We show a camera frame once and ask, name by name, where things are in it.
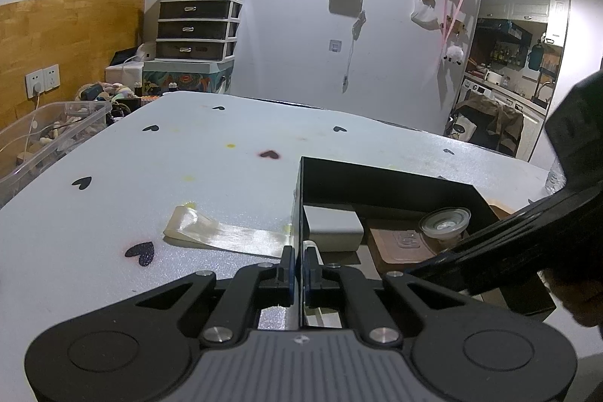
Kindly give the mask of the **white rectangular box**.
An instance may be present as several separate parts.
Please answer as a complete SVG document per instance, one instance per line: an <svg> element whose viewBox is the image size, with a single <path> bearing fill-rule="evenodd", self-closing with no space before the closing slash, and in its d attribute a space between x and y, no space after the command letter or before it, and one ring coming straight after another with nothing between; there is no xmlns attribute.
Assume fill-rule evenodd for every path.
<svg viewBox="0 0 603 402"><path fill-rule="evenodd" d="M309 226L309 241L320 252L339 253L358 250L364 228L353 210L303 206Z"/></svg>

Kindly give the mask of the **black storage box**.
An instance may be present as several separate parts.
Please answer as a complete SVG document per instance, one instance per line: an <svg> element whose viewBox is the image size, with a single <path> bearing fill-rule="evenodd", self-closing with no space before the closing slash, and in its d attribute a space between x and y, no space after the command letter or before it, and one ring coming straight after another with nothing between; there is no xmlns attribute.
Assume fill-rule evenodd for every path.
<svg viewBox="0 0 603 402"><path fill-rule="evenodd" d="M484 197L466 183L303 157L293 208L293 236L297 246L310 236L303 211L306 205L349 207L366 218L383 219L466 208L471 212L469 237L451 253L439 254L435 259L413 266L410 274L472 295L498 289L512 311L539 320L546 319L556 309L537 274L541 267L527 263L527 254L536 248L515 244L497 249L488 245L481 232L502 222Z"/></svg>

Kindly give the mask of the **clear water bottle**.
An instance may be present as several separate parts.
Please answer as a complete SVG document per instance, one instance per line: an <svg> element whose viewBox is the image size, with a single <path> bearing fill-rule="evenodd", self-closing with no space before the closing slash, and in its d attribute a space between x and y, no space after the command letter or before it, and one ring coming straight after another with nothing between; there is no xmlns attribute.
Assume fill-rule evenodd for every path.
<svg viewBox="0 0 603 402"><path fill-rule="evenodd" d="M545 191L548 195L553 195L562 190L566 185L566 177L563 168L558 159L555 159L548 172L545 183Z"/></svg>

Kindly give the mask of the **clear lidded small cup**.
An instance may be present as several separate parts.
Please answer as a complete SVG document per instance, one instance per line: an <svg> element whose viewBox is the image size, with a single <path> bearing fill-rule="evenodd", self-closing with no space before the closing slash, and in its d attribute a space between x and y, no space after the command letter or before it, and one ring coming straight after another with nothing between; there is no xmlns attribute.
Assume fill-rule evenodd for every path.
<svg viewBox="0 0 603 402"><path fill-rule="evenodd" d="M461 241L470 219L471 212L467 208L445 208L425 215L419 228L442 249L451 249Z"/></svg>

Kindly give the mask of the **white plush toy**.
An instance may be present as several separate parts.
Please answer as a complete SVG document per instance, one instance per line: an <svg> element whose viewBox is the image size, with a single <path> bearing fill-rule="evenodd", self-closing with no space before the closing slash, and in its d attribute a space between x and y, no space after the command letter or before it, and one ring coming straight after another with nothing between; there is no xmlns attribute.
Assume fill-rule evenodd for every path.
<svg viewBox="0 0 603 402"><path fill-rule="evenodd" d="M464 50L457 45L451 45L445 49L445 54L442 60L452 64L461 65L465 57Z"/></svg>

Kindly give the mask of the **clear plastic storage bin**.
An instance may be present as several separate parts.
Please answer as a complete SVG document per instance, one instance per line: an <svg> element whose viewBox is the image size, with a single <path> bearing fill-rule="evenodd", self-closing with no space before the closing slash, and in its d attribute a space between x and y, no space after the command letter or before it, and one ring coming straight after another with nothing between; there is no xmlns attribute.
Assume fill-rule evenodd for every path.
<svg viewBox="0 0 603 402"><path fill-rule="evenodd" d="M103 101L44 105L1 131L1 204L107 126Z"/></svg>

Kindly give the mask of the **three-drawer plastic cabinet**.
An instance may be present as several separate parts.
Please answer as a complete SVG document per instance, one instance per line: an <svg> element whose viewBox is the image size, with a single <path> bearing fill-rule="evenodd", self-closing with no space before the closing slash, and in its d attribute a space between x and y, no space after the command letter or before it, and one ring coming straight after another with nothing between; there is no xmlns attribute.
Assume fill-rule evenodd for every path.
<svg viewBox="0 0 603 402"><path fill-rule="evenodd" d="M161 0L155 57L224 62L234 58L239 0Z"/></svg>

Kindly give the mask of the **brown case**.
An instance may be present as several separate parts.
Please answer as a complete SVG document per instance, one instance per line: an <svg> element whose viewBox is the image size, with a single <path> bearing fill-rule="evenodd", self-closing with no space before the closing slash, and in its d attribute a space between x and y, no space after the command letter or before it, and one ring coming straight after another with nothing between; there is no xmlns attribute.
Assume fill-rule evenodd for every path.
<svg viewBox="0 0 603 402"><path fill-rule="evenodd" d="M415 229L369 229L371 253L384 266L416 264L438 255L442 246Z"/></svg>

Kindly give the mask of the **white wall socket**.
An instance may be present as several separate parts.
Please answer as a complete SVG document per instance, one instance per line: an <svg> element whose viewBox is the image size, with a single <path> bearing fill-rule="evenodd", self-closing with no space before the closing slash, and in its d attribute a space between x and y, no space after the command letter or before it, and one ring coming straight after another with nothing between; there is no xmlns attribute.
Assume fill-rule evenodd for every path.
<svg viewBox="0 0 603 402"><path fill-rule="evenodd" d="M33 99L43 93L57 89L60 86L59 65L51 65L28 73L24 77L28 99Z"/></svg>

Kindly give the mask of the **clear plastic packet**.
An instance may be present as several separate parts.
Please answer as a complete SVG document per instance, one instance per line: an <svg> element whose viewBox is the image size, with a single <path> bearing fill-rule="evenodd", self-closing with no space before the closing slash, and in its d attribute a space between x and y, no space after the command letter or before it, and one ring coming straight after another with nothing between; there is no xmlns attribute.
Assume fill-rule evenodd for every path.
<svg viewBox="0 0 603 402"><path fill-rule="evenodd" d="M271 232L228 225L203 214L194 202L175 208L164 235L187 245L261 257L279 258L285 247L293 247L295 252L300 249L290 231Z"/></svg>

